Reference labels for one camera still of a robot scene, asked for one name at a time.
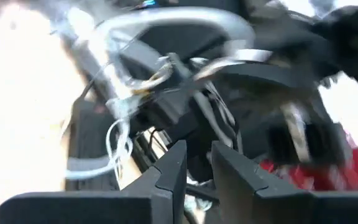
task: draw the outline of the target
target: black cable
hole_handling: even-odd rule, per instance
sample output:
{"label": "black cable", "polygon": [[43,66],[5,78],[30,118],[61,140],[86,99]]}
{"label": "black cable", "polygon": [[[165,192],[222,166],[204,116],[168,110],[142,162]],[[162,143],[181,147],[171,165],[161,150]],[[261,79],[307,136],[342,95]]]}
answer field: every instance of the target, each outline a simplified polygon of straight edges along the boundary
{"label": "black cable", "polygon": [[150,139],[149,139],[149,145],[147,146],[147,151],[150,152],[152,150],[152,144],[153,144],[153,139],[157,142],[157,144],[161,147],[161,149],[164,152],[167,152],[167,150],[165,149],[166,146],[164,146],[155,136],[154,134],[157,132],[157,129],[153,130],[150,133]]}
{"label": "black cable", "polygon": [[95,82],[95,80],[96,80],[96,76],[97,76],[97,74],[96,74],[94,77],[92,77],[92,79],[89,81],[89,83],[85,86],[85,88],[84,88],[84,90],[82,91],[82,93],[81,93],[81,95],[80,95],[79,98],[81,98],[81,99],[85,98],[86,94],[87,94],[87,93],[90,91],[90,89],[93,87],[94,82]]}
{"label": "black cable", "polygon": [[215,190],[201,187],[193,184],[186,184],[186,194],[200,198],[203,200],[208,200],[213,203],[219,203],[218,195]]}

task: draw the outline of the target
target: red object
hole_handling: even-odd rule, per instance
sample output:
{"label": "red object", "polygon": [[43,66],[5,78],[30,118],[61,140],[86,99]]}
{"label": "red object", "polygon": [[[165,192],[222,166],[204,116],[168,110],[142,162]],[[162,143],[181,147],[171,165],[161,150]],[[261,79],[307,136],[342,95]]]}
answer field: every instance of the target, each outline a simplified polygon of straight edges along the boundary
{"label": "red object", "polygon": [[283,179],[287,179],[300,189],[305,190],[358,190],[358,147],[348,136],[348,142],[353,148],[352,159],[344,166],[327,166],[308,169],[300,166],[275,165],[264,160],[259,165]]}

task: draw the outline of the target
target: cable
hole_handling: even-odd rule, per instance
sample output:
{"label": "cable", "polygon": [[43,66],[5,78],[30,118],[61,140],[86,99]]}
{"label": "cable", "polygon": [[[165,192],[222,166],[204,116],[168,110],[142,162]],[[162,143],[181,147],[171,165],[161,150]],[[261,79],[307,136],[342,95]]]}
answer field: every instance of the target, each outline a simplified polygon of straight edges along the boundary
{"label": "cable", "polygon": [[157,85],[167,81],[171,77],[171,65],[166,63],[152,75],[148,80],[135,80],[132,79],[131,83],[127,83],[126,86],[132,90],[150,90],[156,87]]}
{"label": "cable", "polygon": [[158,146],[160,146],[161,149],[162,149],[164,152],[167,152],[166,146],[164,146],[164,145],[154,136],[154,134],[155,134],[156,132],[157,132],[157,129],[153,130],[153,131],[150,133],[149,145],[147,146],[147,152],[151,152],[151,150],[152,150],[153,139],[157,142]]}
{"label": "cable", "polygon": [[[110,145],[110,134],[112,129],[117,126],[121,126],[121,135],[118,138],[117,141],[117,149],[115,153],[112,153],[111,145]],[[117,160],[118,159],[127,159],[129,156],[131,156],[132,150],[133,150],[133,143],[132,140],[129,138],[129,123],[123,119],[119,119],[116,122],[114,122],[106,135],[106,148],[108,149],[108,152],[111,152],[111,158],[109,163],[98,169],[93,170],[87,170],[87,171],[66,171],[66,179],[68,180],[84,180],[84,179],[90,179],[93,177],[97,177],[99,175],[106,174],[113,169],[117,167]]]}
{"label": "cable", "polygon": [[149,143],[147,143],[147,151],[146,151],[146,155],[150,158],[150,160],[153,163],[158,160],[157,155],[155,155],[155,153],[153,152],[153,149],[152,149],[153,135],[156,132],[157,132],[157,130],[155,129],[150,133],[150,139],[149,139]]}
{"label": "cable", "polygon": [[95,83],[96,79],[99,77],[99,75],[104,71],[104,69],[106,69],[107,66],[111,65],[112,63],[113,63],[113,61],[106,63],[99,69],[98,72],[96,72],[96,74],[92,77],[92,79],[89,81],[89,83],[85,86],[85,88],[82,91],[79,98],[82,98],[82,99],[85,98],[86,94],[88,94],[88,92],[94,86],[94,83]]}
{"label": "cable", "polygon": [[186,194],[203,200],[208,200],[213,203],[219,203],[219,198],[215,190],[203,188],[199,185],[187,183]]}

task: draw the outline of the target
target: light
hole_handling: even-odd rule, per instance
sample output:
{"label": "light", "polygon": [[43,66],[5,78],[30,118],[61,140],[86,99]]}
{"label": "light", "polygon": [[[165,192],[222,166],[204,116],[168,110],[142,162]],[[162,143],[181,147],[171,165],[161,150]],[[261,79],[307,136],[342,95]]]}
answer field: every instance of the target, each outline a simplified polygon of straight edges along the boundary
{"label": "light", "polygon": [[155,5],[155,1],[154,0],[146,0],[143,2],[144,6],[153,6]]}
{"label": "light", "polygon": [[89,37],[95,27],[94,19],[88,13],[73,7],[67,12],[67,19],[78,37]]}
{"label": "light", "polygon": [[280,2],[287,7],[289,11],[298,12],[308,17],[314,17],[316,12],[309,1],[305,0],[280,0]]}
{"label": "light", "polygon": [[27,34],[48,34],[51,30],[49,19],[40,12],[30,10],[19,4],[8,4],[1,13],[1,21],[10,29]]}

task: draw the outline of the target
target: white cable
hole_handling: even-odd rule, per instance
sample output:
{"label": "white cable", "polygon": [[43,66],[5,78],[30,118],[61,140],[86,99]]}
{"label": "white cable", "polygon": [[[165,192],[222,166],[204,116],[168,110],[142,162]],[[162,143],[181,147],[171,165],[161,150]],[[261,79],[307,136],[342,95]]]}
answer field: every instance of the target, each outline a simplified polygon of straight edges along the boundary
{"label": "white cable", "polygon": [[[110,145],[110,140],[109,140],[110,135],[109,134],[111,134],[111,130],[116,125],[120,125],[121,134],[117,141],[117,149],[116,149],[115,153],[113,154],[111,145]],[[68,180],[85,180],[85,179],[90,179],[90,178],[97,177],[97,176],[106,174],[108,172],[111,172],[112,170],[114,170],[117,167],[117,159],[118,158],[120,158],[122,155],[124,155],[125,158],[127,157],[127,156],[125,156],[126,153],[122,154],[123,152],[125,152],[125,146],[127,146],[127,154],[130,155],[130,153],[132,152],[133,143],[132,143],[131,139],[129,138],[129,123],[127,121],[119,119],[110,126],[108,134],[106,135],[106,147],[107,147],[108,151],[110,150],[110,152],[112,154],[112,157],[111,157],[108,165],[106,165],[102,168],[87,170],[87,171],[67,170],[66,171],[66,179],[68,179]]]}
{"label": "white cable", "polygon": [[[164,63],[164,61],[161,61],[161,59],[164,59],[163,57],[159,57],[159,53],[154,50],[152,47],[148,46],[147,44],[139,41],[139,40],[134,40],[131,36],[123,33],[123,32],[118,32],[118,31],[111,31],[107,33],[107,37],[105,37],[105,39],[112,39],[113,41],[117,41],[118,43],[111,43],[111,45],[115,45],[115,51],[121,51],[121,49],[126,48],[130,43],[134,44],[135,49],[137,50],[137,61],[138,62],[143,62],[145,61],[144,58],[147,60],[148,58],[156,58],[158,57],[158,59],[160,61],[160,63]],[[117,49],[117,45],[120,44],[124,44],[123,47],[118,46],[119,49]],[[155,62],[148,62],[147,63],[141,63],[142,65],[145,64],[146,66],[150,67],[150,68],[155,68],[155,65],[152,65]],[[164,64],[161,68],[159,68],[156,71],[156,74],[154,75],[154,77],[156,77],[156,79],[148,79],[148,80],[138,80],[132,77],[128,77],[129,78],[129,82],[126,83],[126,86],[129,87],[132,90],[149,90],[152,89],[154,87],[156,87],[157,85],[167,81],[170,77],[171,77],[171,71],[170,71],[170,67],[166,64]]]}

